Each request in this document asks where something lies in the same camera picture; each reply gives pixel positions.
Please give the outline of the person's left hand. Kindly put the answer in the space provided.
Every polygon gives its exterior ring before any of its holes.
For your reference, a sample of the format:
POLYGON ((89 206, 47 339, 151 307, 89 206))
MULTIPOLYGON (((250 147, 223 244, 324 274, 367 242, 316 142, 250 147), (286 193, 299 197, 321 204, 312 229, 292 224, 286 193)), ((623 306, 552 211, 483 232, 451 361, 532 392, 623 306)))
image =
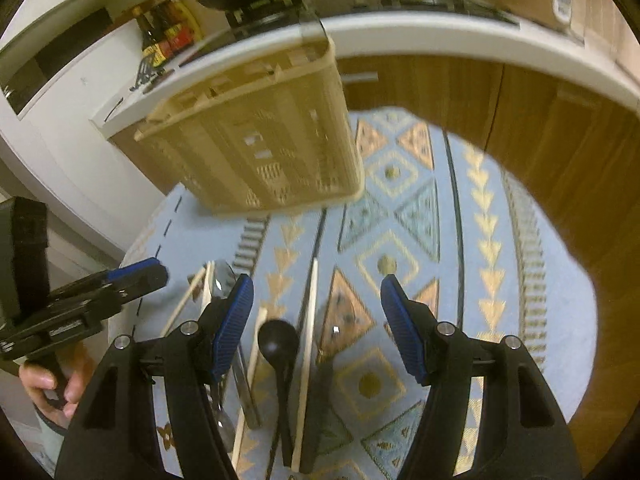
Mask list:
POLYGON ((58 362, 61 363, 62 371, 67 377, 65 404, 62 408, 54 408, 46 396, 47 390, 54 390, 58 385, 50 370, 37 363, 25 361, 20 365, 18 376, 40 414, 56 426, 66 429, 96 369, 96 362, 82 342, 60 350, 58 362))

